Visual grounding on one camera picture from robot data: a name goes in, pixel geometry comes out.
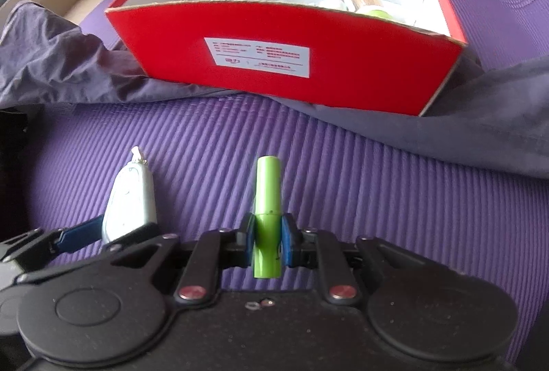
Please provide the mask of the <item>purple foam mat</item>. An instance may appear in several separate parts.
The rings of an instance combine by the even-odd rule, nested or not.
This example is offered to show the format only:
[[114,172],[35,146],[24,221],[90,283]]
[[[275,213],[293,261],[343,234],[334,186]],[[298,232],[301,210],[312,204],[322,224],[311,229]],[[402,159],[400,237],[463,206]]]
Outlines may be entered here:
[[[434,101],[464,57],[486,72],[548,60],[548,0],[449,1],[466,44]],[[133,55],[116,39],[103,44]],[[548,175],[419,156],[287,107],[293,99],[219,89],[226,95],[42,105],[25,173],[31,225],[60,229],[102,215],[138,146],[153,172],[160,229],[193,241],[238,226],[252,207],[258,159],[277,156],[282,207],[298,226],[344,242],[381,238],[495,284],[518,312],[499,354],[520,369],[547,368]]]

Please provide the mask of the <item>grey correction tape dispenser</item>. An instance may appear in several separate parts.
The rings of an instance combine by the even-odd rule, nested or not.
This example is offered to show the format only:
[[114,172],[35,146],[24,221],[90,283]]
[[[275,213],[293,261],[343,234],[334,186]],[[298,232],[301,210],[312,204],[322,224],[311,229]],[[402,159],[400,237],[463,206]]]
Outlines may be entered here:
[[102,241],[114,242],[147,223],[157,223],[153,174],[140,147],[115,176],[102,221]]

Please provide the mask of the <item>purple-grey cloth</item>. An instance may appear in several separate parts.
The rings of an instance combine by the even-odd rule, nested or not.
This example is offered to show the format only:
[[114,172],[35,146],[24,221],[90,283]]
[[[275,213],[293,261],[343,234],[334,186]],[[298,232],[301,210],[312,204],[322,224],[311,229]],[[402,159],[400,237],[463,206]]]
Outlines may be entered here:
[[[145,104],[214,98],[225,89],[145,76],[124,47],[32,1],[18,3],[1,33],[1,105]],[[412,154],[536,178],[548,175],[548,60],[483,71],[460,61],[426,114],[409,117],[286,100],[286,106]]]

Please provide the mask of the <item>red cardboard box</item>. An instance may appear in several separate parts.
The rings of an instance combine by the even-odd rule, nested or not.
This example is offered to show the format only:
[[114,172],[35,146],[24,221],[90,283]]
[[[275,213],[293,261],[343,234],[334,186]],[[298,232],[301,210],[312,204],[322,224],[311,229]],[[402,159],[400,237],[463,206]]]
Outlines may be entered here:
[[105,14],[148,76],[331,107],[422,115],[466,38],[449,0],[115,0]]

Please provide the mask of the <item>green marker pen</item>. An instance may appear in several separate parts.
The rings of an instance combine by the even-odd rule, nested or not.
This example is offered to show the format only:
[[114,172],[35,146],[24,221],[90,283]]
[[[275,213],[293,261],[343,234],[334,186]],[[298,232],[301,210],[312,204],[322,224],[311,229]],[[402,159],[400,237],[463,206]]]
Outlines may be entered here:
[[276,156],[257,161],[254,215],[253,275],[256,279],[280,277],[281,164]]

